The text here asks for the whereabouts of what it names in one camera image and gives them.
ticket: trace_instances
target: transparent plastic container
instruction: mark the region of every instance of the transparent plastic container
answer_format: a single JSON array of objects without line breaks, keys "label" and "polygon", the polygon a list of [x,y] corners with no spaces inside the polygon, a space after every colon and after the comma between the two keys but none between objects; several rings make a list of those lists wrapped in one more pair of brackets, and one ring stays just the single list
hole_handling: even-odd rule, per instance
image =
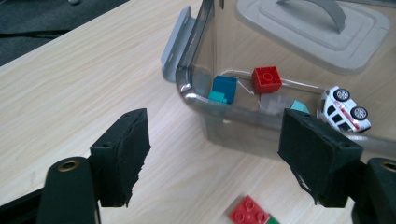
[{"label": "transparent plastic container", "polygon": [[[254,92],[251,78],[256,67],[276,66],[283,85],[272,94],[280,104],[298,100],[315,115],[325,90],[332,86],[347,89],[358,105],[367,108],[372,128],[363,134],[343,134],[365,148],[365,160],[373,156],[396,158],[396,121],[392,119],[396,116],[396,94],[389,86],[396,86],[392,78],[396,52],[386,52],[380,46],[362,72],[335,74],[248,24],[238,14],[237,2],[204,0],[196,19],[189,7],[184,9],[162,57],[164,78],[176,82],[181,99],[202,117],[208,140],[278,158],[283,108],[275,112],[262,109],[265,106],[260,104],[261,95]],[[394,17],[394,8],[375,10]],[[395,38],[395,32],[389,31],[382,45],[394,47]],[[387,55],[393,60],[385,60]],[[215,76],[238,78],[231,105],[208,100]]]}]

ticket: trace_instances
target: lego stud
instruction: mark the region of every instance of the lego stud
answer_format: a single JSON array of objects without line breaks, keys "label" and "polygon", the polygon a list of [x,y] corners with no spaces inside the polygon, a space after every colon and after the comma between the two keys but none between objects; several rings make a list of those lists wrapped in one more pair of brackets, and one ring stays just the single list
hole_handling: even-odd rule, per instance
[{"label": "lego stud", "polygon": [[272,79],[273,79],[273,76],[272,76],[271,73],[264,73],[263,77],[264,77],[264,80],[265,80],[266,83],[271,82]]},{"label": "lego stud", "polygon": [[256,218],[259,221],[259,223],[265,222],[267,220],[267,217],[262,212],[258,212]]},{"label": "lego stud", "polygon": [[79,161],[65,161],[58,166],[59,172],[69,172],[76,169],[79,166]]},{"label": "lego stud", "polygon": [[396,164],[393,162],[383,161],[381,162],[381,166],[386,170],[396,173]]},{"label": "lego stud", "polygon": [[243,213],[235,213],[234,220],[238,222],[243,222],[245,220]]},{"label": "lego stud", "polygon": [[252,201],[247,201],[245,203],[245,208],[248,212],[251,212],[254,209],[254,203]]}]

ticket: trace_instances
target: gray carpet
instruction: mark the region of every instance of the gray carpet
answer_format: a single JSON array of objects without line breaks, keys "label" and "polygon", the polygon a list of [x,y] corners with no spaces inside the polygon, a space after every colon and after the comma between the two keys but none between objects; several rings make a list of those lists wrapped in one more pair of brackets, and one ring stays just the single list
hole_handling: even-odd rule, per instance
[{"label": "gray carpet", "polygon": [[[33,31],[73,30],[128,0],[0,0],[0,36]],[[0,37],[0,66],[54,37]]]}]

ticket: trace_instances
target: light wood surface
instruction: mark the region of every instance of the light wood surface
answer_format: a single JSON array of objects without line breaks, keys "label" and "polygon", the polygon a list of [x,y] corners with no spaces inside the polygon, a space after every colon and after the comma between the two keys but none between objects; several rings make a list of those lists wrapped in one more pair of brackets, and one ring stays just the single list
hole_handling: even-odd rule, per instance
[{"label": "light wood surface", "polygon": [[[163,80],[177,16],[200,4],[130,1],[0,67],[0,204],[43,187],[56,161],[88,157],[120,115],[145,107],[151,151],[129,207],[101,209],[103,223],[231,223],[232,204],[247,194],[281,223],[351,223],[352,201],[314,205],[285,162],[208,142]],[[383,57],[395,62],[395,52]]]}]

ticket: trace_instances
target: toy car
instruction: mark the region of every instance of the toy car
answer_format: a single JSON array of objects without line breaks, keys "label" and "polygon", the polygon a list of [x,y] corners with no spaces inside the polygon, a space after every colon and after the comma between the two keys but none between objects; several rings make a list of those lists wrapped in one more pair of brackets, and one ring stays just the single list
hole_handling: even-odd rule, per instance
[{"label": "toy car", "polygon": [[367,110],[350,99],[349,91],[337,86],[322,93],[317,117],[335,130],[362,133],[371,128]]}]

